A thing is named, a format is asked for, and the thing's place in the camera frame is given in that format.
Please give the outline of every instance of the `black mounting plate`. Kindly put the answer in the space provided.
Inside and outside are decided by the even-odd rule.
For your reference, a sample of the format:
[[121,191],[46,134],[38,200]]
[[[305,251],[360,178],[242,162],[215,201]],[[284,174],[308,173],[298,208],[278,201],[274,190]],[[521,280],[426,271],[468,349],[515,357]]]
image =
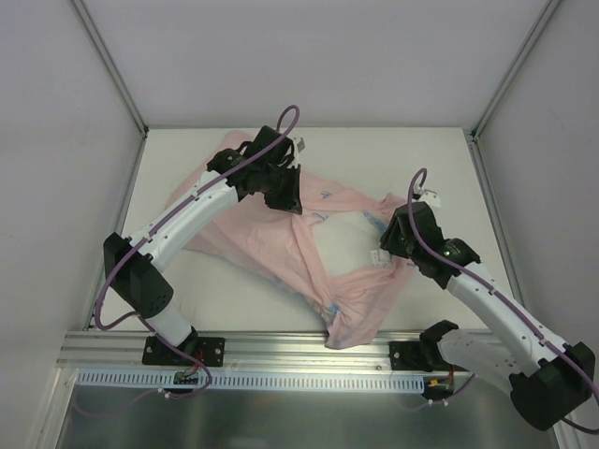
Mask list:
[[[198,360],[207,367],[220,368],[225,359],[225,339],[196,336],[194,350]],[[143,348],[142,365],[162,367],[189,367],[191,362],[176,355],[156,337],[148,337]]]
[[422,354],[420,341],[390,341],[389,360],[393,371],[450,371],[451,365],[444,360],[437,361],[431,366],[430,361]]

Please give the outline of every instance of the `wire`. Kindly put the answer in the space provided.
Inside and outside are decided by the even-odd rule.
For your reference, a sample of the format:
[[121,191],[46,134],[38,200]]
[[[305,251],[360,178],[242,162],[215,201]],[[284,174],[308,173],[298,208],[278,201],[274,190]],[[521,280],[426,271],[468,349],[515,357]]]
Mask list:
[[[219,175],[218,177],[216,177],[215,179],[207,182],[206,184],[202,185],[199,189],[196,190],[196,195],[202,195],[203,193],[205,193],[206,191],[208,191],[209,189],[211,189],[214,185],[216,185],[218,182],[228,178],[230,175],[232,175],[233,173],[241,170],[244,167],[247,167],[248,165],[252,164],[256,159],[262,157],[264,154],[266,154],[267,152],[269,152],[270,150],[274,149],[279,143],[281,143],[283,141],[284,138],[286,138],[289,133],[291,133],[291,131],[293,130],[293,128],[296,126],[296,124],[298,123],[298,119],[300,118],[300,108],[298,108],[298,106],[296,105],[291,105],[288,106],[287,108],[285,108],[285,110],[281,113],[281,115],[279,116],[279,120],[277,121],[277,130],[279,130],[280,126],[281,126],[281,122],[283,121],[283,119],[285,118],[285,116],[287,115],[287,113],[289,111],[293,110],[294,111],[294,117],[291,120],[291,123],[289,124],[289,126],[286,128],[286,130],[281,133],[281,135],[276,138],[273,142],[271,142],[269,145],[267,145],[266,147],[264,147],[262,150],[260,150],[259,152],[257,152],[256,154],[254,154],[253,156],[245,159],[244,161],[242,161],[241,163],[239,163],[238,165],[234,166],[233,168],[231,168],[230,170],[226,171],[225,173]],[[245,142],[243,142],[240,145],[240,149],[242,148],[246,148],[247,145],[244,145]],[[167,215],[165,215],[156,225],[154,225],[148,235],[151,238],[152,236],[154,236],[159,230],[160,228],[162,228],[166,223],[168,223],[174,216],[176,216],[181,210],[183,210],[187,205],[189,205],[192,201],[194,201],[196,199],[195,196],[190,195],[189,197],[187,197],[184,201],[182,201],[177,207],[173,208],[173,210],[171,210]],[[154,333],[154,335],[156,336],[156,338],[165,346],[167,346],[170,351],[172,351],[173,353],[175,353],[176,355],[183,357],[189,361],[192,362],[193,365],[197,365],[199,368],[202,368],[202,370],[204,370],[204,372],[206,372],[206,382],[204,383],[204,385],[195,388],[192,392],[190,393],[184,393],[184,394],[178,394],[178,393],[172,393],[172,392],[168,392],[165,394],[165,396],[167,398],[191,398],[194,396],[197,396],[198,394],[200,394],[202,391],[204,391],[206,388],[208,388],[208,386],[212,383],[212,375],[210,373],[210,371],[208,370],[208,368],[199,360],[197,360],[195,357],[192,357],[191,355],[188,355],[186,353],[184,353],[183,351],[181,351],[180,349],[178,349],[177,347],[173,346],[172,344],[170,344],[164,337],[162,337],[160,334],[158,334],[156,332],[156,330],[150,326],[150,324],[144,320],[143,318],[141,318],[136,312],[131,311],[129,313],[124,314],[123,316],[121,316],[120,318],[116,319],[115,321],[113,321],[112,323],[108,324],[108,325],[104,325],[102,323],[101,320],[101,313],[102,313],[102,306],[104,305],[104,301],[106,299],[106,294],[110,288],[110,285],[114,282],[114,279],[116,278],[116,275],[118,274],[118,272],[121,270],[121,268],[123,268],[123,266],[129,261],[129,259],[131,259],[131,257],[133,257],[133,255],[135,253],[137,253],[137,251],[139,251],[139,249],[148,242],[148,240],[146,238],[142,238],[138,243],[136,243],[131,250],[129,250],[124,257],[114,266],[114,268],[110,271],[110,273],[108,274],[108,276],[106,277],[106,280],[104,281],[104,283],[102,284],[102,288],[100,289],[100,292],[98,294],[98,298],[95,302],[95,313],[94,313],[94,322],[95,322],[95,326],[100,329],[100,330],[111,330],[113,329],[115,326],[119,325],[121,322],[123,322],[124,320],[126,320],[127,318],[131,317],[131,316],[137,316],[139,318],[139,320],[148,328],[148,330],[150,330],[150,332]],[[142,398],[145,398],[146,396],[150,395],[152,392],[154,392],[156,390],[147,390],[144,393],[142,393],[141,395],[139,395],[137,398],[133,399],[129,404],[127,404],[124,408],[122,408],[121,410],[115,412],[115,413],[103,413],[103,414],[94,414],[94,413],[87,413],[84,410],[82,410],[79,405],[74,402],[74,408],[75,410],[77,410],[77,412],[85,415],[85,416],[92,416],[92,417],[110,417],[113,416],[115,414],[119,414],[121,412],[123,412],[124,410],[126,410],[129,406],[133,405],[134,403],[138,402],[139,400],[141,400]]]
[[402,409],[404,412],[409,412],[409,413],[414,413],[414,412],[419,412],[422,409],[425,409],[427,407],[430,407],[431,405],[435,405],[435,404],[447,404],[450,400],[453,400],[455,398],[460,397],[464,391],[466,391],[466,389],[473,383],[473,381],[476,378],[476,374],[472,374],[468,380],[464,383],[464,385],[462,385],[460,388],[458,388],[450,397],[445,398],[445,399],[438,399],[438,400],[429,400],[427,402],[424,402],[423,404],[418,405],[417,407],[414,408],[410,408],[410,407],[405,407],[404,405],[401,405],[399,403],[399,401],[393,399],[393,401],[395,402],[395,404]]
[[[542,344],[545,344],[551,352],[553,352],[557,357],[559,357],[561,360],[563,360],[570,368],[572,368],[582,378],[582,380],[585,382],[585,384],[592,391],[592,395],[595,397],[595,401],[597,402],[597,405],[599,405],[599,388],[597,388],[597,385],[595,385],[595,383],[587,375],[587,373],[584,372],[584,370],[582,370],[582,368],[579,367],[574,362],[574,360],[572,360],[570,357],[568,357],[566,354],[564,354],[562,351],[560,351],[553,343],[551,343],[551,341],[545,340],[545,335],[543,334],[543,332],[528,318],[528,316],[526,316],[525,313],[523,313],[518,307],[516,307],[512,303],[512,301],[510,301],[502,292],[500,292],[499,290],[496,290],[495,287],[490,282],[488,282],[484,278],[478,276],[476,273],[472,272],[470,269],[462,267],[462,266],[452,262],[451,260],[445,259],[440,254],[436,253],[427,244],[427,242],[424,241],[422,236],[420,236],[420,232],[418,231],[418,229],[416,227],[416,221],[414,219],[412,197],[414,194],[414,187],[416,186],[416,182],[418,181],[418,178],[420,178],[422,176],[422,180],[420,181],[420,184],[419,184],[419,186],[422,187],[422,185],[424,184],[424,181],[427,178],[427,172],[428,172],[428,170],[426,168],[421,168],[419,171],[416,172],[416,174],[410,181],[410,187],[408,189],[408,199],[407,199],[408,219],[410,220],[410,226],[412,227],[412,232],[414,233],[414,236],[416,237],[416,240],[418,241],[420,246],[422,248],[424,248],[424,250],[427,253],[429,253],[431,256],[433,256],[435,259],[439,260],[440,262],[443,262],[444,264],[452,267],[453,269],[456,269],[457,271],[464,273],[465,275],[474,279],[475,281],[477,281],[478,283],[483,285],[485,288],[487,288],[490,293],[494,294],[497,298],[499,298],[503,302],[503,304],[511,312],[513,312],[520,319],[520,321],[522,323],[524,323],[524,325],[526,325],[531,330],[531,332],[533,332],[533,334],[539,339],[539,341],[543,342]],[[562,421],[564,421],[564,423],[567,424],[568,426],[571,426],[571,427],[575,428],[576,430],[580,430],[581,432],[588,433],[590,435],[599,435],[599,428],[583,427],[579,424],[573,423],[572,421],[570,421],[567,418],[564,418]]]

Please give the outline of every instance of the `white table surface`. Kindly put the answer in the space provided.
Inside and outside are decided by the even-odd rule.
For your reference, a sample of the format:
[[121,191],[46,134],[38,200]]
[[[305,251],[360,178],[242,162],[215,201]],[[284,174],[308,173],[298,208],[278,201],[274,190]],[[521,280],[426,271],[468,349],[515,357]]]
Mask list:
[[[145,226],[164,208],[179,183],[221,143],[227,129],[151,130],[141,160],[123,235]],[[256,130],[246,130],[254,134]],[[408,182],[429,169],[427,187],[443,207],[437,223],[477,251],[495,279],[509,287],[464,135],[459,128],[299,128],[302,169],[339,181],[375,198],[405,197]],[[298,295],[217,257],[180,251],[164,273],[182,314],[198,330],[312,331],[321,318]],[[112,321],[129,306],[110,291],[102,319]],[[434,281],[415,273],[398,292],[383,330],[424,329],[448,319],[462,328],[484,324]],[[130,319],[117,330],[142,330]]]

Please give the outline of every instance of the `gray wall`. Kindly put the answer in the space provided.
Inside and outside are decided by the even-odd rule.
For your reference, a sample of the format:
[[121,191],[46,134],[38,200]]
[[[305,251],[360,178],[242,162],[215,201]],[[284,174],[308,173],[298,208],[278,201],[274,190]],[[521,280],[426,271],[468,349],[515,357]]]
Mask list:
[[149,125],[472,127],[546,0],[88,0]]
[[[525,299],[597,355],[598,23],[596,0],[564,2],[482,138]],[[599,426],[594,401],[579,419]]]
[[64,0],[0,7],[0,447],[89,308],[139,135]]

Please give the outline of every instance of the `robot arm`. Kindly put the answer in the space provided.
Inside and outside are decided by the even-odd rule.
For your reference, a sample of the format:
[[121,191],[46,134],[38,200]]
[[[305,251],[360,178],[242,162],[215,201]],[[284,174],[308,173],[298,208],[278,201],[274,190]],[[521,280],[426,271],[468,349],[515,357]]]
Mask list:
[[555,350],[573,360],[591,379],[592,351],[582,342],[568,345],[502,291],[465,242],[443,237],[426,203],[397,208],[381,238],[381,248],[412,259],[423,275],[476,313],[509,352],[507,355],[444,321],[421,334],[419,354],[400,355],[404,364],[427,371],[440,361],[463,367],[508,394],[522,417],[542,430],[591,396],[583,379]]
[[[272,144],[275,146],[267,154],[247,164]],[[196,332],[172,302],[172,287],[161,273],[197,232],[247,195],[261,192],[270,209],[301,213],[297,152],[302,146],[302,140],[296,145],[291,138],[264,126],[254,141],[244,142],[237,150],[217,153],[200,180],[150,224],[126,239],[115,233],[105,240],[107,278],[117,263],[141,244],[118,270],[110,286],[172,346],[191,354]],[[219,180],[232,168],[242,165]]]

